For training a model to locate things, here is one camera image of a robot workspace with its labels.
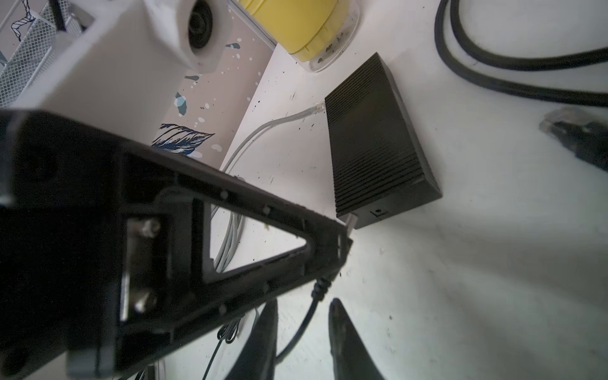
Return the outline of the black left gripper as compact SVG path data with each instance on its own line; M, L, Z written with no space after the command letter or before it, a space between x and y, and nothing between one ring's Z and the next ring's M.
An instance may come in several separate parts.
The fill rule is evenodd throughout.
M1 113L1 377L66 356L126 375L118 337L117 169L126 137L50 112Z

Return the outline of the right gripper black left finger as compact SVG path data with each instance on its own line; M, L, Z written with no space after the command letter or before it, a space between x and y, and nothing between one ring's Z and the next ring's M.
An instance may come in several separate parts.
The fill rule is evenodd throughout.
M240 356L225 380L273 380L278 332L278 304L267 302Z

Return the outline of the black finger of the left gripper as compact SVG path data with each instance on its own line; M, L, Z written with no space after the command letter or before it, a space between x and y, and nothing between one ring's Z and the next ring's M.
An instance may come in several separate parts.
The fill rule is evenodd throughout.
M68 335L70 375L131 375L254 307L309 282L322 296L351 239L318 215L189 158L123 142L102 161L106 202L93 220L85 303ZM212 237L212 212L234 229ZM234 269L244 219L296 247Z

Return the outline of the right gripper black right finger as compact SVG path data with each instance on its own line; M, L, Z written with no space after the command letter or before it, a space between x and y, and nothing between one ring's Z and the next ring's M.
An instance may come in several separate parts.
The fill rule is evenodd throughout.
M338 298L329 305L329 343L335 379L384 379Z

